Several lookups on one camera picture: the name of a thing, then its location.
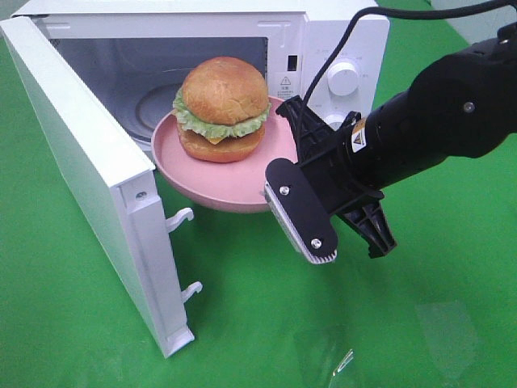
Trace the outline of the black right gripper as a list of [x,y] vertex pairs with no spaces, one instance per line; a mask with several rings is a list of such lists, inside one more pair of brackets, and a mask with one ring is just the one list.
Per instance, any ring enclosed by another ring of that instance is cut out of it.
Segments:
[[339,129],[330,127],[296,95],[275,110],[289,123],[296,164],[329,215],[338,214],[367,244],[371,259],[389,254],[397,242],[386,221],[375,170],[385,159],[378,132],[383,111],[351,112]]

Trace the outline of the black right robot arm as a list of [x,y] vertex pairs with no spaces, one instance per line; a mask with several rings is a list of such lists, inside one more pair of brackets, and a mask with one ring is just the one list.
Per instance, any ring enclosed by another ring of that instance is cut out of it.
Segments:
[[294,248],[312,264],[336,259],[339,217],[372,258],[396,245],[383,189],[450,156],[479,158],[516,130],[516,26],[449,54],[368,116],[349,113],[332,129],[301,98],[277,108],[298,159],[267,165],[265,197]]

